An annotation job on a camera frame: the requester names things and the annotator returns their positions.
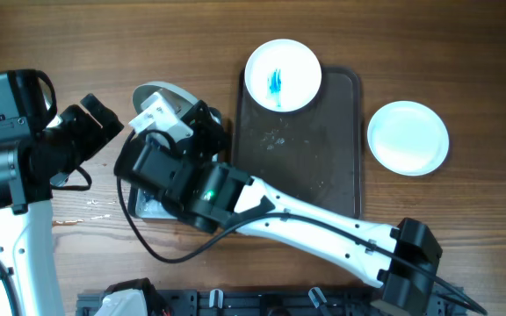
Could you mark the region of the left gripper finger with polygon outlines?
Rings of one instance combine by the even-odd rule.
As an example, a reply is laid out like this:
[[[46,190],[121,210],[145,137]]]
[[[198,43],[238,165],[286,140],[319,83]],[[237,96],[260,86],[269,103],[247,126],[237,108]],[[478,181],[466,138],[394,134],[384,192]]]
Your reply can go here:
[[[98,126],[97,135],[94,140],[94,153],[98,153],[104,146],[106,146],[112,139],[114,139],[122,130],[124,126],[119,122],[112,122],[108,125]]]
[[[81,104],[102,127],[123,127],[118,116],[92,93],[86,95]]]

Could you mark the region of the white plate blue smear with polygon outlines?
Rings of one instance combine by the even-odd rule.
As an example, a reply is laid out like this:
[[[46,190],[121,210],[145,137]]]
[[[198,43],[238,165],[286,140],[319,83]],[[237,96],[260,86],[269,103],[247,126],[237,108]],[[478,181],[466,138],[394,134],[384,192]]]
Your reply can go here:
[[[193,135],[183,116],[198,102],[188,91],[172,83],[149,82],[138,86],[132,95],[136,117],[129,125],[136,133],[145,130],[166,132],[175,142]]]

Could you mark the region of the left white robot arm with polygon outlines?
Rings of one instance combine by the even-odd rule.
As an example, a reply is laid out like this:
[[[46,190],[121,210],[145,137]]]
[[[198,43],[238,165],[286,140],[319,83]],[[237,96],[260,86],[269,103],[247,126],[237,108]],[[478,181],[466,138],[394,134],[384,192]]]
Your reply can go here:
[[[54,263],[52,197],[123,129],[94,95],[63,113],[36,69],[0,72],[0,315],[62,315]]]

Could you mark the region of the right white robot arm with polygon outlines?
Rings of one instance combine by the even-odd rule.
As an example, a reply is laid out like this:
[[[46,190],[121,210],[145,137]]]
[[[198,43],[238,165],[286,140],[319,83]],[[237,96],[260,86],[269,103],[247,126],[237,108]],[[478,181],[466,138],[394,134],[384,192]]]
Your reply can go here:
[[[152,113],[163,144],[176,156],[161,195],[166,212],[208,233],[221,228],[275,240],[332,262],[377,289],[371,304],[382,312],[425,313],[442,254],[425,224],[344,217],[213,161],[228,136],[202,102],[184,114],[169,105]]]

